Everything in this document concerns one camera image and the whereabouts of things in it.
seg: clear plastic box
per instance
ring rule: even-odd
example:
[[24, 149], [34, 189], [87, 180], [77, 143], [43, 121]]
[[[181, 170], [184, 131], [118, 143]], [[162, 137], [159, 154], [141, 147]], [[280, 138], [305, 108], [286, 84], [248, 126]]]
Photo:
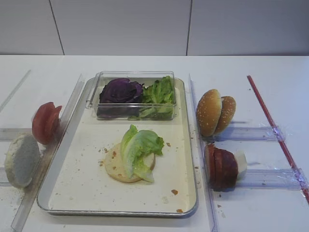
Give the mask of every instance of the clear plastic box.
[[[147, 88], [165, 76], [171, 78], [172, 103], [100, 103], [100, 93], [112, 80], [127, 78], [130, 82], [136, 81]], [[93, 92], [90, 94], [91, 98], [87, 107], [93, 108], [93, 116], [97, 119], [172, 120], [174, 118], [176, 96], [173, 72], [100, 72], [95, 78]]]

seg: white wall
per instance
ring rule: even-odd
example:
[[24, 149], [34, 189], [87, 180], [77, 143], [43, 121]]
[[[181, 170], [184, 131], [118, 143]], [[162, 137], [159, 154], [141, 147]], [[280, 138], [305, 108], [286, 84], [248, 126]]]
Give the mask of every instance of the white wall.
[[0, 0], [0, 54], [63, 54], [48, 0]]
[[189, 55], [309, 55], [309, 0], [194, 0]]
[[190, 0], [52, 0], [66, 55], [185, 55]]

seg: red straw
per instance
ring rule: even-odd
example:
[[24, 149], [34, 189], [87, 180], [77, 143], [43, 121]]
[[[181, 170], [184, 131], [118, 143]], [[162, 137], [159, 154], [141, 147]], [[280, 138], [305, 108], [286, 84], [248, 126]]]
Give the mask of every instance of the red straw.
[[[250, 75], [248, 75], [247, 78], [248, 78], [249, 83], [250, 83], [250, 85], [251, 85], [251, 87], [252, 87], [252, 89], [253, 89], [253, 91], [254, 91], [254, 93], [255, 93], [255, 95], [256, 95], [256, 97], [257, 97], [257, 99], [258, 99], [258, 101], [259, 101], [259, 103], [260, 103], [260, 105], [261, 105], [261, 107], [262, 107], [262, 109], [263, 109], [263, 111], [264, 111], [264, 114], [265, 114], [265, 116], [266, 116], [266, 118], [267, 118], [269, 124], [270, 124], [271, 127], [273, 127], [273, 128], [277, 127], [276, 124], [275, 124], [275, 122], [274, 122], [274, 120], [272, 119], [272, 117], [271, 117], [271, 115], [270, 115], [270, 113], [269, 113], [269, 111], [268, 111], [268, 109], [267, 109], [267, 107], [266, 107], [266, 105], [265, 105], [265, 103], [264, 103], [264, 101], [263, 101], [263, 99], [262, 99], [262, 97], [261, 97], [259, 91], [257, 90], [257, 88], [256, 88], [256, 86], [255, 86], [255, 84], [254, 84], [254, 82], [253, 82], [252, 77], [251, 77]], [[285, 142], [284, 142], [284, 141], [279, 141], [279, 144], [280, 144], [280, 147], [281, 147], [282, 151], [284, 152], [285, 157], [286, 157], [286, 159], [288, 160], [288, 162], [289, 162], [291, 168], [297, 170], [297, 165], [296, 165], [296, 163], [295, 163], [295, 161], [294, 161], [294, 159], [293, 159], [291, 153], [289, 152], [289, 150], [288, 150], [288, 148], [287, 148]], [[302, 187], [302, 191], [303, 191], [303, 194], [304, 194], [304, 196], [306, 197], [306, 200], [307, 200], [307, 202], [308, 202], [308, 204], [309, 204], [309, 189], [308, 189], [308, 188], [303, 188], [303, 187]]]

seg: red cabbage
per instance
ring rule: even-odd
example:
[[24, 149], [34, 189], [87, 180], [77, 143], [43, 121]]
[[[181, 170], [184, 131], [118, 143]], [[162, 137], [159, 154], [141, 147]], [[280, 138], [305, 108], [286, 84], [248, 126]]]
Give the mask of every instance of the red cabbage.
[[[110, 81], [99, 96], [99, 103], [141, 103], [143, 88], [138, 82], [130, 82], [127, 78]], [[97, 115], [103, 118], [119, 116], [138, 116], [138, 108], [100, 107]]]

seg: green lettuce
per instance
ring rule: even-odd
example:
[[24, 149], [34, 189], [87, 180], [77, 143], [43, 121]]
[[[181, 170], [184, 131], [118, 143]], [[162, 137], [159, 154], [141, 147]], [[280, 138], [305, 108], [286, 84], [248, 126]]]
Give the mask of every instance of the green lettuce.
[[[170, 76], [156, 80], [153, 85], [143, 87], [141, 103], [174, 104], [174, 87]], [[173, 106], [151, 107], [140, 110], [139, 118], [170, 119], [174, 113]]]
[[152, 171], [144, 164], [143, 158], [151, 153], [161, 156], [163, 146], [163, 138], [155, 132], [138, 131], [134, 125], [131, 125], [120, 145], [121, 158], [127, 176], [132, 177], [135, 174], [146, 181], [153, 182]]

